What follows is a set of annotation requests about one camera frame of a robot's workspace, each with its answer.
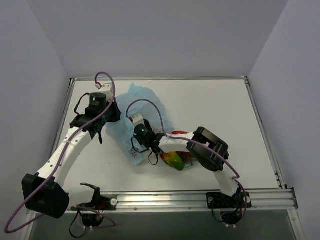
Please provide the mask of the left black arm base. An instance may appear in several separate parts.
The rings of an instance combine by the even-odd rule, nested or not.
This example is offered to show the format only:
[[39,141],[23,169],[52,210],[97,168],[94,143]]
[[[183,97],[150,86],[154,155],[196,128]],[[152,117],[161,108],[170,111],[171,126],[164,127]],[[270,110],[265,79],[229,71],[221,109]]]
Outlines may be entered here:
[[[85,236],[87,230],[93,231],[116,227],[116,222],[103,213],[103,211],[113,211],[116,209],[116,206],[112,205],[112,202],[117,204],[117,199],[100,196],[93,203],[83,203],[72,207],[71,209],[76,211],[76,214],[68,229],[70,236],[74,239],[80,239]],[[72,232],[72,227],[78,218],[80,218],[83,228],[83,233],[80,235]]]

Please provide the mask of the red and teal plate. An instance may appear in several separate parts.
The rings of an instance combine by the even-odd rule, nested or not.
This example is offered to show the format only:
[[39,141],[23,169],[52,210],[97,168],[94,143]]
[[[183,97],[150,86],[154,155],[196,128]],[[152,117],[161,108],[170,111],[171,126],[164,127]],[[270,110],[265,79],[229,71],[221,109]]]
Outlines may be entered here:
[[162,161],[177,171],[190,169],[198,163],[197,159],[189,152],[175,152],[160,154]]

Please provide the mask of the aluminium rail frame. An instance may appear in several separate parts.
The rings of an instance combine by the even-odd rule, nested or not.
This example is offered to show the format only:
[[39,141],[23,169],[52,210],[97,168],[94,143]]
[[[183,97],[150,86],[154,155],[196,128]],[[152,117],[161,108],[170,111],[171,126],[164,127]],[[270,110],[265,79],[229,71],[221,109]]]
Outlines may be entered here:
[[[57,207],[63,213],[81,204],[93,204],[98,197],[116,198],[115,210],[143,212],[201,212],[208,208],[206,191],[160,191],[160,192],[101,192],[82,186],[69,194],[69,204]],[[296,195],[292,189],[258,189],[243,192],[245,209],[292,210],[298,208]]]

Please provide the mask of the light blue plastic bag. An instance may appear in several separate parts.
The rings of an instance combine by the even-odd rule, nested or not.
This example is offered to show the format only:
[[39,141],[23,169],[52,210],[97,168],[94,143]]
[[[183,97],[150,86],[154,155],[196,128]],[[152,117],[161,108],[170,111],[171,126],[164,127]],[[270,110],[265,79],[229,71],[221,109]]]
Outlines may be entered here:
[[133,165],[139,165],[144,159],[143,147],[136,139],[132,139],[134,125],[129,117],[140,114],[149,121],[153,131],[169,134],[174,131],[174,125],[170,121],[167,111],[158,96],[147,87],[131,84],[128,92],[116,98],[118,108],[121,112],[120,120],[107,123],[106,134],[120,147],[125,158]]

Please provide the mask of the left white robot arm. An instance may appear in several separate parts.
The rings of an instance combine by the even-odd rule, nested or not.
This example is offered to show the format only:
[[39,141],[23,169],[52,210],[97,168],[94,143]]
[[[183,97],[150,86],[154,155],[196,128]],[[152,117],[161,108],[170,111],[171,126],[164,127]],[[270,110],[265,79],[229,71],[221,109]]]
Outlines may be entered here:
[[101,143],[105,124],[119,121],[120,116],[114,90],[90,93],[85,113],[78,114],[70,123],[63,142],[47,163],[34,175],[26,174],[23,178],[25,207],[56,219],[80,205],[97,210],[104,201],[99,187],[80,183],[78,190],[70,190],[64,188],[64,183],[85,147],[95,136]]

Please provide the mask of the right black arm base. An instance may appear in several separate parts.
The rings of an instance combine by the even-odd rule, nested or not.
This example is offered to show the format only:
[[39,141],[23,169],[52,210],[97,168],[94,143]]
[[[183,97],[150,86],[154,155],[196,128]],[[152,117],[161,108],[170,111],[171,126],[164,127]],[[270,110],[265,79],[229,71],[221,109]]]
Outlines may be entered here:
[[236,226],[243,218],[242,210],[245,207],[245,195],[242,191],[234,196],[227,196],[220,192],[206,193],[207,207],[218,223],[226,227]]

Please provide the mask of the red fake cherry bunch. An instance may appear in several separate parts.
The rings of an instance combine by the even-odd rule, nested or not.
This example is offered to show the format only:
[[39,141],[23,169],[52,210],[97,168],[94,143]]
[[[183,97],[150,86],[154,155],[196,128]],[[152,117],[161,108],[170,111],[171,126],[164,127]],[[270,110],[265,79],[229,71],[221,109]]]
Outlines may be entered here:
[[[184,135],[187,134],[187,132],[185,131],[180,131],[180,130],[175,130],[172,132],[173,135]],[[177,154],[180,156],[180,158],[183,161],[184,164],[184,170],[186,170],[187,168],[190,168],[194,165],[193,162],[193,157],[190,153],[188,152],[177,152]]]

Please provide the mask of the fake mango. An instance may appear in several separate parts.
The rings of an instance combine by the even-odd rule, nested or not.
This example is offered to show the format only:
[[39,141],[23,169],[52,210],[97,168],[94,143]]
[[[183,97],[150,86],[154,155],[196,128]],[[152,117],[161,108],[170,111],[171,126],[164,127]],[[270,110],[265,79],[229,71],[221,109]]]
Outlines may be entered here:
[[184,163],[182,158],[177,152],[169,152],[163,155],[163,160],[172,168],[177,171],[182,171],[184,169]]

